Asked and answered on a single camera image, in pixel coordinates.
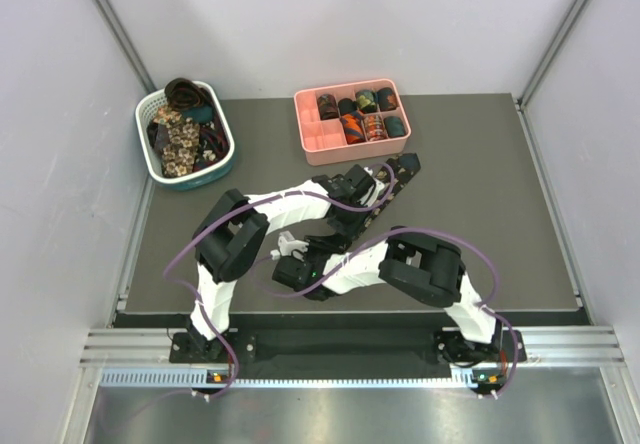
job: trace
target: dark gray table surface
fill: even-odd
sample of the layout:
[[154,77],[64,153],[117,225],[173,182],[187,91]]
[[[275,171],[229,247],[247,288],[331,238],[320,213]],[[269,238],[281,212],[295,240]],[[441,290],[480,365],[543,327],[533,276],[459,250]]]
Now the dark gray table surface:
[[[453,233],[482,249],[502,277],[492,303],[501,310],[573,310],[570,279],[544,201],[513,101],[508,94],[404,96],[413,134],[405,148],[416,152],[422,170],[363,236],[393,225],[423,226]],[[295,186],[317,174],[348,170],[353,162],[307,164],[296,127],[293,99],[223,103],[237,143],[237,160],[224,178],[200,189],[154,190],[133,275],[126,312],[172,313],[193,309],[193,297],[162,279],[162,270],[191,236],[219,196],[230,188],[261,194]],[[358,161],[371,164],[385,158]],[[290,229],[328,232],[322,222]],[[268,236],[260,255],[275,247]],[[482,262],[463,252],[481,294],[491,288]],[[273,263],[256,273],[264,285]],[[196,264],[185,259],[175,274],[197,284]],[[269,296],[246,277],[236,286],[235,312],[416,311],[422,304],[389,286],[359,289],[324,303]]]

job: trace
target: teal basket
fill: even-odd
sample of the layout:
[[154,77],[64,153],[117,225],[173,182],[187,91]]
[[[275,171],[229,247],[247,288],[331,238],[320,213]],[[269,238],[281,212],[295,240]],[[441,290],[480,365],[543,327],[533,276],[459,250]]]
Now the teal basket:
[[194,189],[196,187],[207,184],[208,182],[220,179],[231,170],[231,168],[233,167],[233,162],[235,161],[236,143],[233,140],[233,134],[231,134],[229,124],[227,124],[227,118],[224,115],[222,106],[220,106],[220,101],[218,101],[218,97],[216,96],[215,91],[206,82],[193,82],[198,86],[205,88],[211,94],[213,102],[216,106],[216,112],[218,113],[218,116],[220,116],[220,122],[224,127],[224,133],[226,134],[227,140],[229,141],[229,152],[224,157],[224,159],[222,159],[220,162],[215,163],[213,166],[209,166],[206,169],[198,172],[193,172],[182,177],[164,177],[162,175],[162,165],[160,163],[160,159],[151,147],[149,138],[147,137],[147,126],[156,115],[156,112],[158,112],[158,109],[167,104],[167,98],[164,95],[164,89],[149,94],[147,97],[142,99],[142,101],[140,101],[140,103],[136,107],[136,125],[138,127],[140,144],[142,145],[142,152],[144,153],[144,160],[147,163],[149,175],[161,186],[169,189],[174,189],[176,191],[186,191],[188,189]]

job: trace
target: small cylindrical item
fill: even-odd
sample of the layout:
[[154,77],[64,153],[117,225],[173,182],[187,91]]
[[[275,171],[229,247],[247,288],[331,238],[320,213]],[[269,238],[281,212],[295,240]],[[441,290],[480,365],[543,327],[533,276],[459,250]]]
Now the small cylindrical item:
[[398,108],[398,98],[390,87],[378,91],[378,106],[381,112],[394,111]]
[[402,137],[407,131],[404,128],[402,119],[397,116],[389,116],[384,119],[384,127],[389,137]]
[[365,116],[363,121],[364,133],[367,137],[367,141],[381,141],[387,138],[387,133],[384,130],[384,123],[382,118],[378,115]]
[[364,114],[370,114],[378,110],[376,95],[369,89],[363,89],[356,92],[356,104],[358,105],[360,112],[363,112]]
[[331,94],[323,94],[318,98],[318,111],[320,112],[320,119],[323,121],[340,117],[336,98]]
[[338,101],[338,110],[340,111],[341,116],[351,114],[352,112],[355,112],[357,110],[356,103],[348,97],[345,97],[344,99],[340,99]]
[[362,132],[362,114],[358,111],[345,114],[340,118],[340,122],[344,129],[344,137],[347,140],[347,144],[365,142],[364,133]]

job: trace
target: stainless steel surface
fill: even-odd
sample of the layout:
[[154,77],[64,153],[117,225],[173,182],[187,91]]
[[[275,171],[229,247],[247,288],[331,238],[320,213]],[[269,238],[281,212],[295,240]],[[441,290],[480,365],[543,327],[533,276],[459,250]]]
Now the stainless steel surface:
[[625,444],[640,443],[640,400],[629,369],[601,369],[609,402]]
[[[529,360],[521,367],[623,366],[624,357],[610,327],[519,327]],[[80,358],[83,367],[166,367],[177,329],[94,329]],[[171,364],[171,368],[192,367]],[[211,365],[193,366],[211,368]]]
[[[101,388],[105,422],[120,425],[166,390]],[[85,442],[190,444],[621,443],[597,369],[523,370],[497,402],[449,390],[241,390],[206,404],[172,396],[122,432],[95,412]]]
[[[452,232],[477,245],[500,269],[503,287],[494,307],[576,309],[571,280],[511,96],[405,96],[403,102],[413,127],[406,151],[418,153],[423,169],[365,237],[397,224]],[[127,312],[192,310],[192,296],[164,281],[162,270],[227,189],[264,193],[296,185],[314,174],[346,171],[352,165],[307,165],[292,99],[227,101],[223,105],[238,142],[234,169],[220,181],[193,191],[155,189]],[[305,231],[328,229],[318,222],[292,228],[294,235]],[[275,240],[276,236],[270,236],[262,253],[273,248]],[[464,258],[474,285],[486,294],[491,287],[488,271],[469,253]],[[258,278],[270,281],[271,271],[266,264]],[[176,274],[195,282],[193,260],[183,261]],[[356,290],[324,303],[284,300],[257,292],[245,278],[236,287],[231,309],[405,311],[425,307],[389,286]]]
[[129,64],[131,65],[131,68],[133,69],[133,71],[136,73],[136,76],[138,76],[138,79],[140,80],[140,84],[142,84],[142,86],[147,90],[147,92],[155,91],[157,88],[153,83],[153,79],[151,79],[151,75],[147,71],[147,68],[142,62],[142,59],[140,58],[138,51],[136,50],[133,43],[131,42],[131,39],[129,38],[127,31],[125,30],[124,26],[120,22],[120,18],[114,11],[113,6],[109,2],[109,0],[93,0],[93,1],[95,2],[96,7],[102,14],[102,17],[104,18],[107,26],[111,30],[113,37],[115,38],[116,42],[120,46],[122,53],[127,58],[127,61],[129,61]]
[[573,27],[582,15],[582,11],[587,7],[590,0],[574,0],[567,11],[567,14],[562,19],[558,30],[556,31],[553,39],[549,43],[545,53],[542,55],[540,63],[533,72],[533,75],[529,78],[529,82],[524,88],[520,102],[523,106],[527,106],[531,101],[534,93],[538,89],[538,86],[546,76],[547,71],[553,64],[554,59],[562,49],[567,37],[571,34]]

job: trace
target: metal frame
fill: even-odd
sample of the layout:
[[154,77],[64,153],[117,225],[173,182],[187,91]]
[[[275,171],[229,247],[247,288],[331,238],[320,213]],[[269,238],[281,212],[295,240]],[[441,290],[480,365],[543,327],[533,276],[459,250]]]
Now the metal frame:
[[[120,49],[130,63],[142,86],[152,92],[156,89],[140,55],[131,42],[109,0],[93,0],[111,30]],[[551,214],[558,241],[569,270],[577,298],[591,308],[585,294],[583,279],[576,263],[571,242],[551,186],[544,160],[533,132],[526,106],[542,83],[555,58],[575,27],[590,0],[574,0],[563,17],[540,63],[529,79],[522,96],[516,99],[516,108],[529,144],[545,200]],[[145,183],[138,214],[131,233],[129,247],[118,281],[117,294],[109,313],[113,322],[118,311],[124,310],[129,285],[135,267],[153,183]],[[519,367],[598,367],[601,370],[613,414],[625,443],[640,443],[640,404],[631,383],[624,356],[614,330],[610,327],[520,327],[529,360]],[[202,385],[203,372],[226,368],[223,364],[177,365],[169,364],[171,340],[165,329],[96,329],[89,333],[80,362],[75,397],[62,432],[60,442],[83,442],[93,405],[100,385],[165,387]],[[351,380],[351,381],[255,381],[239,380],[238,387],[460,387],[468,384],[468,374],[454,373],[452,379],[426,380]]]
[[592,309],[591,300],[589,299],[589,296],[586,292],[584,278],[582,277],[580,267],[577,264],[575,252],[573,250],[573,246],[571,245],[571,240],[569,239],[569,234],[564,224],[564,220],[562,219],[558,200],[556,198],[553,186],[551,185],[549,172],[547,171],[547,167],[541,155],[538,140],[536,139],[533,128],[531,126],[529,114],[521,105],[517,103],[516,110],[518,112],[518,116],[520,117],[522,130],[529,146],[529,152],[531,153],[531,157],[533,159],[533,165],[536,169],[536,173],[538,174],[538,180],[540,181],[542,194],[544,195],[544,199],[547,203],[547,209],[549,210],[551,223],[555,230],[558,243],[560,244],[560,251],[562,252],[562,257],[564,258],[565,265],[567,266],[567,271],[569,272],[569,279],[571,280],[573,292],[576,296],[576,299],[578,300],[578,305],[580,307],[584,307],[587,314],[589,315],[591,322],[595,322],[593,316],[590,314],[590,310]]
[[[612,409],[626,443],[638,432],[637,400],[632,401],[624,356],[611,327],[561,326],[521,327],[527,362],[522,370],[544,367],[600,368]],[[95,329],[87,339],[80,366],[78,392],[62,433],[61,442],[83,442],[97,388],[105,387],[219,387],[206,384],[207,371],[226,371],[226,364],[169,364],[171,339],[168,332],[180,329]],[[451,378],[386,380],[243,380],[238,388],[422,388],[469,387],[470,371],[454,370]]]
[[564,46],[564,43],[567,41],[567,38],[571,34],[571,31],[573,31],[573,28],[575,27],[578,19],[587,7],[589,1],[590,0],[573,0],[572,4],[569,6],[569,10],[563,17],[560,26],[556,30],[553,38],[551,39],[551,42],[549,43],[549,46],[547,46],[547,49],[542,55],[540,62],[536,66],[535,71],[529,78],[529,81],[527,82],[527,85],[525,86],[522,93],[522,97],[518,99],[518,102],[523,107],[526,107],[531,101],[531,98],[540,86],[540,83],[549,71],[551,64]]
[[116,14],[109,0],[93,0],[93,2],[100,11],[100,14],[102,14],[107,27],[120,46],[122,54],[124,54],[127,61],[129,61],[129,64],[131,65],[133,72],[140,80],[140,84],[142,84],[142,87],[144,87],[145,90],[149,93],[155,91],[157,87],[153,83],[153,79],[151,78],[149,71],[147,71],[147,68],[140,58],[140,54],[138,54],[138,51],[131,42],[129,34],[120,22],[120,18]]

